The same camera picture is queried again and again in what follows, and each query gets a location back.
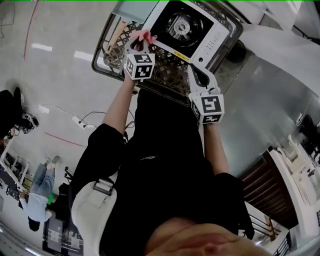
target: ceiling light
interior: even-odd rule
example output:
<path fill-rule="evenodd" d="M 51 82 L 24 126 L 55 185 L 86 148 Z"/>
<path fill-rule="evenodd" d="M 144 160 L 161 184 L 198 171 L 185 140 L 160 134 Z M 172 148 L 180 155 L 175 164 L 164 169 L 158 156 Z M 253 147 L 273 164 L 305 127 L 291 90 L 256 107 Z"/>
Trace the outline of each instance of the ceiling light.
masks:
<path fill-rule="evenodd" d="M 30 248 L 27 248 L 27 247 L 26 247 L 25 249 L 26 249 L 29 253 L 32 253 L 32 254 L 35 255 L 35 256 L 43 256 L 43 255 L 35 252 L 34 250 L 31 250 Z"/>

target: power strip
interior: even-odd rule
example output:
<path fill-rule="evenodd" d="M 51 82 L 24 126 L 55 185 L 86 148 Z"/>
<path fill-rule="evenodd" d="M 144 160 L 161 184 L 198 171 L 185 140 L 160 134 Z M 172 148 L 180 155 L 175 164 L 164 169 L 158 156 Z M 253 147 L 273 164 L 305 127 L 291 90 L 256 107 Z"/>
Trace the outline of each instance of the power strip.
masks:
<path fill-rule="evenodd" d="M 72 121 L 74 121 L 80 128 L 85 129 L 87 126 L 87 123 L 85 123 L 84 121 L 81 121 L 81 118 L 77 115 L 75 115 L 72 118 Z"/>

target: gray floor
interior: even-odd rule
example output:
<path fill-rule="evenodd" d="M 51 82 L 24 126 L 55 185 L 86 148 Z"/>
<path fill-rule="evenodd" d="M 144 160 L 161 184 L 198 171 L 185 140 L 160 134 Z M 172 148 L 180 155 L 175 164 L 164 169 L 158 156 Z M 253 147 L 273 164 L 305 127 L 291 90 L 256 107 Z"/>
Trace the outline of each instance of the gray floor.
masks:
<path fill-rule="evenodd" d="M 24 60 L 35 2 L 16 2 L 14 24 L 2 28 L 5 38 L 0 39 L 0 90 L 13 90 L 14 84 L 19 84 L 26 104 L 33 108 L 50 104 L 79 117 L 91 111 L 106 111 L 121 82 L 93 72 L 90 60 L 114 5 L 114 2 L 39 2 Z M 11 22 L 12 14 L 9 6 L 4 24 Z M 241 72 L 234 81 L 235 74 L 231 71 L 235 65 L 230 66 L 230 73 L 226 72 L 219 84 L 225 92 L 226 113 L 220 130 L 230 171 L 238 176 L 269 145 L 283 142 L 297 130 L 296 119 L 307 105 L 307 113 L 311 112 L 318 121 L 319 99 L 295 78 L 254 55 L 241 68 L 236 65 L 236 74 L 240 69 Z M 220 74 L 228 70 L 228 63 L 223 68 Z M 135 108 L 136 96 L 130 109 L 133 112 Z M 74 170 L 85 147 L 45 133 L 86 146 L 93 129 L 80 129 L 68 114 L 54 108 L 49 108 L 49 113 L 28 111 L 38 118 L 40 126 L 30 134 L 16 137 L 13 149 L 30 162 L 32 172 L 45 157 L 60 155 L 63 164 L 56 171 L 57 192 L 65 181 L 64 167 Z M 93 114 L 86 121 L 99 125 L 102 118 L 101 114 Z M 103 163 L 105 159 L 93 161 Z"/>

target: table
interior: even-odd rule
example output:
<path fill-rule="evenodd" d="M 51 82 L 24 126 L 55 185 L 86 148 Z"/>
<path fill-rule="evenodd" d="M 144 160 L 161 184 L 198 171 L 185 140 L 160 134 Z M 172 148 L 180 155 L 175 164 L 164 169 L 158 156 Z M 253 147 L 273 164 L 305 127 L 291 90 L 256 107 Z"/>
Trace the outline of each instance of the table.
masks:
<path fill-rule="evenodd" d="M 13 162 L 12 167 L 10 167 L 10 165 L 6 163 L 6 162 L 7 162 L 7 160 L 6 160 L 6 155 L 7 155 L 7 153 L 8 153 L 9 148 L 11 147 L 12 143 L 14 142 L 14 139 L 15 139 L 15 137 L 13 137 L 12 139 L 10 139 L 8 145 L 5 147 L 3 153 L 1 154 L 1 157 L 0 157 L 0 165 L 1 165 L 1 166 L 4 168 L 4 170 L 12 177 L 13 181 L 15 182 L 15 184 L 16 184 L 16 186 L 17 186 L 17 189 L 18 189 L 19 191 L 23 191 L 23 190 L 25 190 L 25 188 L 23 187 L 23 182 L 24 182 L 25 176 L 26 176 L 26 174 L 27 174 L 27 171 L 28 171 L 28 168 L 29 168 L 30 163 L 27 162 L 27 161 L 25 161 L 23 158 L 21 158 L 21 157 L 19 157 L 19 156 L 14 157 L 15 159 L 14 159 L 14 162 Z M 18 161 L 24 162 L 24 169 L 23 169 L 23 172 L 22 172 L 22 175 L 21 175 L 20 178 L 17 177 L 17 176 L 14 174 L 14 172 L 13 172 L 13 170 L 14 170 L 14 168 L 15 168 L 15 166 L 16 166 L 16 163 L 17 163 Z"/>
<path fill-rule="evenodd" d="M 220 2 L 194 1 L 193 3 L 214 16 L 231 31 L 217 53 L 206 66 L 208 70 L 215 74 L 221 66 L 222 61 L 241 35 L 243 27 L 235 16 Z M 135 22 L 129 23 L 127 28 L 118 38 L 112 52 L 106 54 L 105 49 L 119 22 L 120 17 L 118 15 L 112 13 L 109 15 L 97 43 L 91 67 L 99 74 L 123 81 L 123 77 L 119 74 L 119 67 L 122 62 L 124 44 L 129 40 L 129 34 L 135 30 L 141 30 L 143 24 Z M 190 101 L 188 99 L 188 94 L 190 92 L 187 74 L 188 64 L 179 57 L 156 45 L 150 45 L 149 51 L 156 55 L 156 64 L 152 78 L 139 82 L 137 86 L 158 93 L 184 106 L 190 106 Z"/>
<path fill-rule="evenodd" d="M 303 147 L 300 144 L 298 145 L 298 147 L 302 154 L 306 155 L 306 159 L 309 159 Z M 285 186 L 294 205 L 296 216 L 299 222 L 299 235 L 303 239 L 317 237 L 320 231 L 317 216 L 317 212 L 320 211 L 320 200 L 318 200 L 318 202 L 313 205 L 305 204 L 301 196 L 301 192 L 299 191 L 296 182 L 294 181 L 294 178 L 291 174 L 291 170 L 289 170 L 287 164 L 284 162 L 282 155 L 275 149 L 273 149 L 269 153 L 283 178 Z"/>

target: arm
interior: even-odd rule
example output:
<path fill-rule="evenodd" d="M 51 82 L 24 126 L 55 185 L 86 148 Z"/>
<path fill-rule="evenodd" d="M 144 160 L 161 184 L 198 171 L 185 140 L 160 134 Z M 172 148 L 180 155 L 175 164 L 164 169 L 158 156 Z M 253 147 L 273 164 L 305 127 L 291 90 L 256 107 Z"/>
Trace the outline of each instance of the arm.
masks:
<path fill-rule="evenodd" d="M 127 71 L 124 71 L 125 79 L 117 92 L 113 102 L 111 103 L 103 123 L 115 128 L 122 135 L 125 133 L 129 106 L 132 98 L 132 93 L 135 88 L 135 82 L 131 80 Z"/>
<path fill-rule="evenodd" d="M 23 210 L 26 210 L 26 209 L 27 209 L 27 202 L 26 202 L 26 200 L 25 200 L 24 198 L 21 198 L 21 197 L 20 197 L 20 203 L 21 203 L 21 205 L 22 205 Z"/>
<path fill-rule="evenodd" d="M 20 193 L 20 199 L 25 199 L 27 193 L 28 193 L 27 190 L 24 190 L 23 192 L 21 192 Z"/>
<path fill-rule="evenodd" d="M 46 222 L 47 220 L 49 220 L 49 219 L 51 218 L 52 214 L 53 214 L 53 211 L 51 211 L 51 210 L 46 210 L 46 211 L 45 211 L 44 222 Z"/>
<path fill-rule="evenodd" d="M 204 156 L 211 163 L 215 175 L 229 173 L 224 147 L 216 124 L 203 125 Z"/>

